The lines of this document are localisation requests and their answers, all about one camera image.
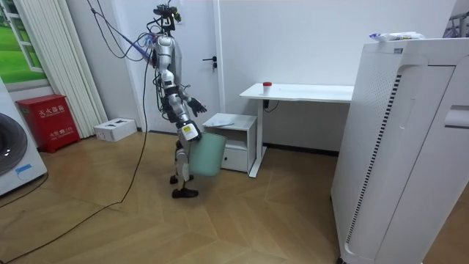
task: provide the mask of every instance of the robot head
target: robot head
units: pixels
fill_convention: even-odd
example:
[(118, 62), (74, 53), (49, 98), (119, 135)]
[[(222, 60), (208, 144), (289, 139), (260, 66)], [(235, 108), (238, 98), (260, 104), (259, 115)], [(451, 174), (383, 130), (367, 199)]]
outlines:
[(181, 14), (177, 11), (177, 7), (170, 7), (169, 3), (171, 0), (168, 1), (168, 4), (160, 4), (153, 10), (155, 15), (160, 16), (161, 27), (165, 32), (170, 32), (171, 30), (175, 30), (174, 27), (174, 20), (177, 22), (181, 22)]

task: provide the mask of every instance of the window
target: window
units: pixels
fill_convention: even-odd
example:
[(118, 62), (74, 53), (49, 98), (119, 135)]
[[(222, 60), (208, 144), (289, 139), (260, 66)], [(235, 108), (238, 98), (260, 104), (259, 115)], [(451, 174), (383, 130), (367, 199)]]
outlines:
[(0, 0), (0, 78), (9, 91), (49, 85), (13, 0)]

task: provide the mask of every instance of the vent grille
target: vent grille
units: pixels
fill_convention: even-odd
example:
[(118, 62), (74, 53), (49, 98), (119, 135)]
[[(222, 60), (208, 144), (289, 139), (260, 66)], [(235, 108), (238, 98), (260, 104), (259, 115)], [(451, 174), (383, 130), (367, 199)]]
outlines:
[(380, 149), (381, 139), (383, 138), (384, 130), (386, 128), (386, 124), (388, 123), (389, 114), (391, 113), (391, 108), (394, 103), (394, 98), (396, 97), (397, 88), (399, 87), (399, 83), (401, 82), (401, 77), (402, 77), (401, 75), (398, 75), (394, 82), (393, 90), (391, 92), (391, 96), (388, 101), (388, 107), (386, 108), (386, 112), (384, 114), (384, 118), (381, 123), (380, 132), (376, 140), (376, 145), (374, 146), (374, 149), (373, 149), (372, 158), (369, 162), (368, 170), (366, 171), (365, 181), (363, 182), (363, 186), (361, 187), (360, 198), (358, 199), (357, 208), (355, 209), (355, 212), (353, 214), (352, 224), (350, 225), (349, 234), (346, 240), (347, 243), (350, 242), (350, 238), (352, 237), (353, 230), (355, 229), (355, 224), (357, 222), (358, 213), (360, 212), (361, 203), (363, 202), (363, 197), (365, 196), (365, 191), (366, 191), (366, 188), (368, 187), (369, 178), (372, 175), (374, 161), (376, 160), (376, 155), (378, 154), (378, 150)]

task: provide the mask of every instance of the wooden floor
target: wooden floor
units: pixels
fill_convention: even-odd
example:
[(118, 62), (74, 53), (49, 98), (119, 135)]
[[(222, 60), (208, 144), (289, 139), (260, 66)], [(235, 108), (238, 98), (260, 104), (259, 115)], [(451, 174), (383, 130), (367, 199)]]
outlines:
[[(0, 208), (0, 260), (8, 261), (119, 201), (137, 163), (141, 133), (117, 143), (83, 140), (43, 154), (49, 179)], [(336, 158), (269, 149), (258, 178), (222, 171), (196, 178), (195, 199), (171, 198), (174, 136), (149, 134), (122, 205), (104, 210), (17, 264), (331, 264), (339, 255), (329, 190)], [(0, 198), (0, 205), (43, 179)], [(461, 198), (425, 264), (463, 263), (469, 199)]]

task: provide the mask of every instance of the green lawn picture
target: green lawn picture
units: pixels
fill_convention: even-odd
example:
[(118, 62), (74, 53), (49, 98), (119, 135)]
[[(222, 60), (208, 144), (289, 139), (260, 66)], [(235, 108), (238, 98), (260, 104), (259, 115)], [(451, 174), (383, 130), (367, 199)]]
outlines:
[[(30, 41), (21, 21), (15, 21), (21, 38)], [(32, 46), (25, 45), (33, 65), (40, 67), (39, 60)], [(18, 41), (15, 39), (13, 30), (0, 15), (0, 77), (5, 84), (23, 81), (34, 81), (45, 79), (44, 73), (33, 72), (29, 69), (26, 58), (21, 52)]]

